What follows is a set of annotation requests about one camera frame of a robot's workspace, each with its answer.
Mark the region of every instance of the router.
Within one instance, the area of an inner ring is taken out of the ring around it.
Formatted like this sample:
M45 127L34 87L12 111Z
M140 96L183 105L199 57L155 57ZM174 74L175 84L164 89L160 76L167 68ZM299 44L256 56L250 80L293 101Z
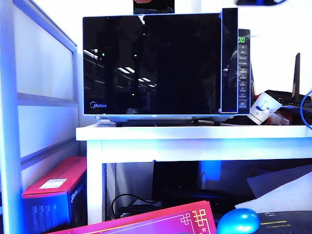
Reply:
M292 84L292 93L276 90L267 90L265 93L273 97L279 103L282 104L281 110L289 110L299 114L300 102L303 99L304 95L299 93L300 87L300 53L296 55L295 58L295 67L293 75L293 84ZM312 100L311 97L307 97L303 105L303 113L312 115Z

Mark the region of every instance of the table top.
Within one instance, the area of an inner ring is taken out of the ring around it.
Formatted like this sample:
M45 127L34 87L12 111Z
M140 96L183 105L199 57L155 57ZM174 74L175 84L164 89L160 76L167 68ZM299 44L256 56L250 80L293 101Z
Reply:
M76 128L77 140L125 139L243 139L306 138L312 131L305 125L229 125L213 126L210 122L184 126L116 127L108 120Z

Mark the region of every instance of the red cardboard box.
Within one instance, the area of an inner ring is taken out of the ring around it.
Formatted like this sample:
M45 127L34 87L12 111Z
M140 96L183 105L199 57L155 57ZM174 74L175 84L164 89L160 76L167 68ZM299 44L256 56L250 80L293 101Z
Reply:
M87 225L87 158L70 156L22 194L27 234Z

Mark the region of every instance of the box label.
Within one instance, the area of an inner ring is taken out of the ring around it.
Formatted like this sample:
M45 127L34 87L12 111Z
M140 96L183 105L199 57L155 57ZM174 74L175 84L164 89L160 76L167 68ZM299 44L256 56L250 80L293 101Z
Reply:
M39 189L55 189L59 188L67 179L50 179L41 185Z

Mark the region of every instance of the white paper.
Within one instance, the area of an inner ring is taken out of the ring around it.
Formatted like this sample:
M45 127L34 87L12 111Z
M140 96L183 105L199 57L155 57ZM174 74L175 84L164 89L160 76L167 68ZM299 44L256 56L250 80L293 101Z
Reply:
M247 178L247 182L255 198L259 198L279 186L298 179L310 172L312 172L312 164L250 177Z
M271 192L235 206L256 213L312 210L312 172L286 183Z
M41 185L39 189L55 189L59 188L67 179L50 179Z

